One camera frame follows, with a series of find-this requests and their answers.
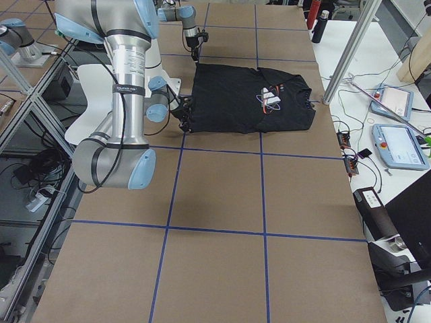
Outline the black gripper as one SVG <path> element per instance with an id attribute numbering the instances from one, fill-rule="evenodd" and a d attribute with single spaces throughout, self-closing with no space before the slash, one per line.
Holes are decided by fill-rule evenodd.
<path id="1" fill-rule="evenodd" d="M 191 57 L 195 63 L 199 62 L 200 59 L 200 41 L 207 42 L 209 39 L 209 34 L 205 30 L 200 29 L 186 29 L 185 30 L 185 40 L 187 46 L 191 50 Z"/>
<path id="2" fill-rule="evenodd" d="M 179 128 L 184 133 L 192 133 L 191 123 L 192 118 L 192 107 L 194 100 L 192 96 L 181 96 L 178 97 L 178 106 L 171 110 L 170 113 L 179 120 Z"/>

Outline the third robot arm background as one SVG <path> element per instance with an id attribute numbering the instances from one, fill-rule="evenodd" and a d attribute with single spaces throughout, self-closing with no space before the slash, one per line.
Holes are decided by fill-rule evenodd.
<path id="1" fill-rule="evenodd" d="M 42 67 L 51 53 L 50 49 L 44 52 L 44 45 L 35 41 L 18 18 L 1 21 L 1 49 L 17 67 Z"/>

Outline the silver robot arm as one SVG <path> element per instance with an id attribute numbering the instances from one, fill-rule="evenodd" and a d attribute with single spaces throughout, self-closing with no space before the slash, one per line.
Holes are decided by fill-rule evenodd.
<path id="1" fill-rule="evenodd" d="M 62 34 L 104 45 L 112 65 L 112 111 L 75 148 L 75 174 L 96 188 L 147 187 L 156 153 L 144 137 L 144 120 L 163 121 L 177 95 L 161 67 L 146 76 L 145 58 L 160 56 L 160 22 L 181 22 L 187 44 L 196 53 L 195 8 L 155 1 L 58 1 L 55 10 Z"/>
<path id="2" fill-rule="evenodd" d="M 199 62 L 200 50 L 209 40 L 209 34 L 200 29 L 195 21 L 196 10 L 192 5 L 179 6 L 163 4 L 157 9 L 161 22 L 180 22 L 183 28 L 183 45 L 195 63 Z"/>

